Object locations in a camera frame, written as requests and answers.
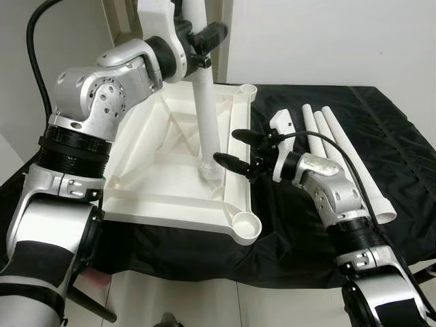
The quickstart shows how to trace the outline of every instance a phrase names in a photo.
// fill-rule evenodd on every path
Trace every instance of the white tray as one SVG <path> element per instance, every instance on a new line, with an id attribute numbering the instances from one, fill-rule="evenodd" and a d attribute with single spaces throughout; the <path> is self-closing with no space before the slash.
<path id="1" fill-rule="evenodd" d="M 249 161 L 249 147 L 230 136 L 249 128 L 254 87 L 215 85 L 221 152 Z M 230 235 L 250 245 L 262 230 L 251 212 L 248 180 L 225 172 L 200 176 L 200 148 L 190 82 L 165 84 L 131 109 L 120 126 L 105 177 L 105 219 Z"/>

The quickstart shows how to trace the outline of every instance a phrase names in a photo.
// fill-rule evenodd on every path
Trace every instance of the floor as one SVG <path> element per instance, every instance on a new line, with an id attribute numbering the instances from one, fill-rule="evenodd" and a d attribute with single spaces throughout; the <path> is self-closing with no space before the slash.
<path id="1" fill-rule="evenodd" d="M 413 265 L 412 272 L 435 261 Z M 114 275 L 107 287 L 83 278 L 76 287 L 114 311 L 118 320 L 110 324 L 67 300 L 68 327 L 152 327 L 165 311 L 185 327 L 350 326 L 340 289 L 268 290 L 224 279 L 166 281 L 132 271 Z M 436 279 L 422 289 L 436 306 Z"/>

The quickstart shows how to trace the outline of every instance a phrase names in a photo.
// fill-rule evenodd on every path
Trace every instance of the black cloth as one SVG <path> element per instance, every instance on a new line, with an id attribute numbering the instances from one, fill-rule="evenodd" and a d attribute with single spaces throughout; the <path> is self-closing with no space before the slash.
<path id="1" fill-rule="evenodd" d="M 301 106 L 330 106 L 397 218 L 383 227 L 408 264 L 436 254 L 436 152 L 395 105 L 373 87 L 258 86 L 251 128 L 287 108 L 296 130 L 305 130 Z M 298 137 L 294 150 L 309 152 Z M 311 198 L 282 181 L 261 176 L 251 186 L 262 233 L 248 246 L 229 236 L 113 221 L 93 267 L 106 273 L 136 270 L 183 281 L 227 278 L 277 288 L 342 285 L 335 253 Z"/>

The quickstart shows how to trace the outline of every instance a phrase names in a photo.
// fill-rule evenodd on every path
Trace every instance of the white tube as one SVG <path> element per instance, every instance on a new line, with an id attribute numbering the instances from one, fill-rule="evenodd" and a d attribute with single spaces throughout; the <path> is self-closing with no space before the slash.
<path id="1" fill-rule="evenodd" d="M 184 0 L 182 12 L 183 18 L 191 22 L 193 33 L 206 27 L 204 0 Z M 223 176 L 223 169 L 213 159 L 213 154 L 220 152 L 220 145 L 212 68 L 199 68 L 191 76 L 201 146 L 198 169 L 206 179 L 219 179 Z"/>
<path id="2" fill-rule="evenodd" d="M 323 107 L 322 113 L 324 114 L 324 118 L 326 119 L 336 143 L 348 154 L 349 158 L 356 167 L 357 172 L 362 179 L 364 188 L 368 193 L 369 201 L 374 209 L 377 221 L 379 223 L 388 223 L 394 220 L 396 217 L 394 207 L 388 199 L 383 197 L 383 194 L 380 192 L 377 184 L 375 184 L 375 181 L 373 180 L 371 174 L 369 174 L 367 167 L 359 157 L 359 154 L 355 150 L 353 144 L 349 141 L 332 110 L 329 107 Z"/>
<path id="3" fill-rule="evenodd" d="M 318 127 L 318 131 L 320 131 L 320 134 L 327 136 L 331 140 L 334 141 L 334 136 L 332 135 L 332 132 L 330 131 L 330 128 L 328 128 L 326 119 L 324 118 L 324 115 L 322 112 L 317 111 L 313 113 L 313 116 L 315 117 L 315 122 Z M 324 150 L 326 151 L 327 158 L 337 162 L 345 171 L 345 177 L 350 182 L 354 183 L 354 179 L 349 172 L 348 166 L 345 163 L 345 160 L 342 158 L 342 154 L 334 148 L 333 145 L 330 145 L 327 143 L 327 141 L 322 140 L 322 144 L 324 145 Z"/>
<path id="4" fill-rule="evenodd" d="M 316 127 L 315 118 L 313 117 L 312 107 L 310 104 L 305 104 L 302 108 L 302 116 L 305 120 L 305 126 L 307 131 L 314 131 L 318 133 L 318 128 Z M 309 140 L 309 148 L 311 149 L 311 153 L 313 155 L 317 155 L 318 157 L 327 158 L 324 147 L 322 146 L 322 142 L 320 138 L 316 136 L 307 136 Z"/>

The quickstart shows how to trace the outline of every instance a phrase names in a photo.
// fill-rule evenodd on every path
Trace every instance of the robotic arm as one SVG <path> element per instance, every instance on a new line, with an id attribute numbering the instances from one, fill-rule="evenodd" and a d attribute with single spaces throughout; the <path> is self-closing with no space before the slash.
<path id="1" fill-rule="evenodd" d="M 294 131 L 289 112 L 281 110 L 276 116 L 267 136 L 233 131 L 236 139 L 257 149 L 251 165 L 224 153 L 215 153 L 215 160 L 251 182 L 265 172 L 274 181 L 291 181 L 311 196 L 336 249 L 339 271 L 347 278 L 342 295 L 352 326 L 428 326 L 421 296 L 377 231 L 360 192 L 346 179 L 343 168 L 330 159 L 291 152 L 293 142 L 289 144 L 290 139 L 283 135 Z"/>
<path id="2" fill-rule="evenodd" d="M 173 15 L 174 5 L 166 4 L 172 10 L 165 12 Z M 164 80 L 177 82 L 209 67 L 207 54 L 227 34 L 225 25 L 213 23 L 194 35 L 191 23 L 180 18 L 173 27 L 166 40 L 132 40 L 105 52 L 98 67 L 59 76 L 56 108 L 7 233 L 10 260 L 0 272 L 0 326 L 63 322 L 67 289 L 91 263 L 101 233 L 103 173 L 119 123 Z"/>

